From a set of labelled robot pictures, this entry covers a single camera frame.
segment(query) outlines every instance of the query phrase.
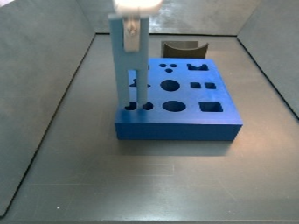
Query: square hole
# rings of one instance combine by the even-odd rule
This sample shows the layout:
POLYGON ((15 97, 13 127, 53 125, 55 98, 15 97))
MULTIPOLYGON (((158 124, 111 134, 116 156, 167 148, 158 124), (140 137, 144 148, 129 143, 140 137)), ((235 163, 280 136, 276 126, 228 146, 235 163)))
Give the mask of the square hole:
POLYGON ((216 89, 216 85, 215 85, 214 82, 204 82, 204 86, 206 86, 206 88, 208 88, 208 89, 216 89))
POLYGON ((200 101, 202 112, 223 112, 223 108, 218 101, 200 101))
POLYGON ((199 82, 191 82, 191 88, 202 88, 202 84, 199 82))

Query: circular hole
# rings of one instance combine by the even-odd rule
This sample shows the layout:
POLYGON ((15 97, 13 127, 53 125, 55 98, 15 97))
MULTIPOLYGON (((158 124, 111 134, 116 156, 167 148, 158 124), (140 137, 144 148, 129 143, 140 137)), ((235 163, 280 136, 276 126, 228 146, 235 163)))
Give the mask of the circular hole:
POLYGON ((160 86, 163 90, 172 92, 180 88, 180 83, 176 80, 164 80, 160 86))
POLYGON ((167 73, 171 73, 174 70, 171 68, 164 69, 167 73))
POLYGON ((148 102, 148 103, 143 106, 143 109, 144 109, 144 110, 151 110, 154 107, 155 107, 155 105, 154 105, 151 102, 148 102))
POLYGON ((186 110, 186 105, 180 101, 168 101, 163 104, 163 108, 171 112, 180 112, 186 110))

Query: floor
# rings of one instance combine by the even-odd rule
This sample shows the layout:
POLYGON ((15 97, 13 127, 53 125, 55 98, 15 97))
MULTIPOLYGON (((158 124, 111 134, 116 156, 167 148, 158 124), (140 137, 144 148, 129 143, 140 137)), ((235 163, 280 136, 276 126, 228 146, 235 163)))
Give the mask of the floor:
POLYGON ((151 57, 166 40, 210 43, 244 122, 235 141, 117 141, 109 36, 97 35, 1 223, 299 220, 292 112, 236 38, 151 36, 151 57))

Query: blue foam block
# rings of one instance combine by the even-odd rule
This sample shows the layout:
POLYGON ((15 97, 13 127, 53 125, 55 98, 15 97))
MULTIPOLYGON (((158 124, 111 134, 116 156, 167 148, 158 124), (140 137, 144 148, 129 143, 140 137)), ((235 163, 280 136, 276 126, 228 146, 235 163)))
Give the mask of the blue foam block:
POLYGON ((243 125, 211 59, 150 59, 148 103, 136 106, 136 81, 128 75, 131 105, 117 108, 119 139, 234 140, 243 125))

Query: gray wall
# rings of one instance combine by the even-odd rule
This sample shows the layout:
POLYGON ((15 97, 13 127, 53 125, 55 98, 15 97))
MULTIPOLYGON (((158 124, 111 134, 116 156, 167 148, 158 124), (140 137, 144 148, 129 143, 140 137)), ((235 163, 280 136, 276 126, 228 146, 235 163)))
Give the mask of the gray wall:
POLYGON ((238 35, 296 116, 299 116, 298 11, 298 0, 264 0, 238 35))
POLYGON ((95 32, 76 0, 0 8, 0 216, 11 203, 95 32))
MULTIPOLYGON (((260 0, 163 0, 159 15, 151 17, 151 33, 238 36, 260 0)), ((79 0, 97 33, 108 33, 112 0, 79 0)))

